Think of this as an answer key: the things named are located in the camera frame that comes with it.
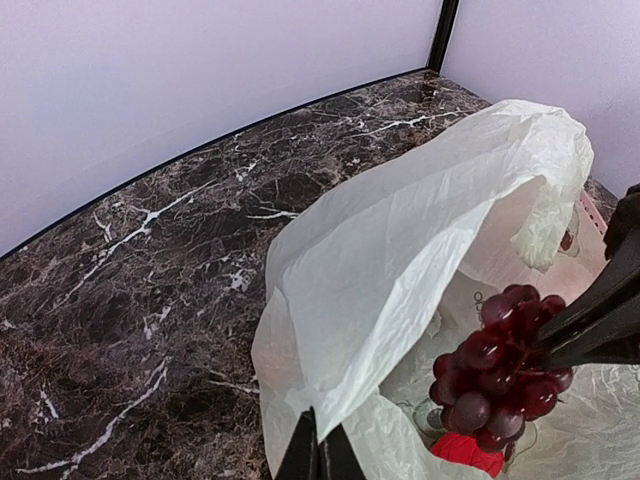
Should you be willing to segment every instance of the marble countertop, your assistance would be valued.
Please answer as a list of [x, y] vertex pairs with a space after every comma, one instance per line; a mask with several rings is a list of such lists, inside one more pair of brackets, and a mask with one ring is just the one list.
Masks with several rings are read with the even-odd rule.
[[[430, 72], [174, 162], [0, 262], [0, 477], [269, 478], [253, 334], [268, 246], [340, 182], [487, 102]], [[604, 216], [615, 198], [587, 186]]]

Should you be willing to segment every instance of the red object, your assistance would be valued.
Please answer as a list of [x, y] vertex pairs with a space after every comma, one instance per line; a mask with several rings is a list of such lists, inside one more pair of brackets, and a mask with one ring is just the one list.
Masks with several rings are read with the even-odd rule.
[[447, 433], [431, 448], [431, 453], [449, 462], [475, 467], [492, 478], [500, 475], [504, 467], [504, 453], [485, 453], [473, 437], [457, 433]]

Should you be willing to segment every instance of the black edge trim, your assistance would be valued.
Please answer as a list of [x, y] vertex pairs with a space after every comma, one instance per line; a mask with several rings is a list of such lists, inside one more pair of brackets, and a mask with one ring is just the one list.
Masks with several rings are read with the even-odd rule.
[[438, 27], [436, 29], [436, 35], [433, 38], [433, 43], [431, 44], [429, 61], [427, 62], [427, 68], [438, 74], [440, 74], [440, 70], [442, 70], [442, 64], [444, 63], [444, 57], [447, 53], [449, 40], [451, 39], [451, 32], [453, 31], [453, 24], [456, 21], [459, 4], [460, 0], [443, 0], [442, 2]]

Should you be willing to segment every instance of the bunch of grapes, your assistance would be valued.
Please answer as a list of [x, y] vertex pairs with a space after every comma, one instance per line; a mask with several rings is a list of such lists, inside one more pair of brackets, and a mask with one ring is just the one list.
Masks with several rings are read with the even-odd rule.
[[483, 304], [482, 330], [438, 357], [429, 395], [444, 407], [443, 426], [471, 435], [485, 452], [513, 447], [525, 422], [547, 415], [573, 380], [570, 368], [542, 372], [529, 346], [538, 329], [566, 307], [558, 295], [540, 299], [531, 285], [511, 285]]

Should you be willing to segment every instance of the white wall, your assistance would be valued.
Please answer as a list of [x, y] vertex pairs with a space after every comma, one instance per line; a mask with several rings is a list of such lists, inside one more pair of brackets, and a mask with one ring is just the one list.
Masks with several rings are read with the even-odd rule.
[[490, 101], [565, 107], [595, 177], [617, 195], [640, 182], [638, 0], [463, 0], [443, 73]]
[[0, 2], [0, 255], [153, 166], [424, 65], [440, 0]]

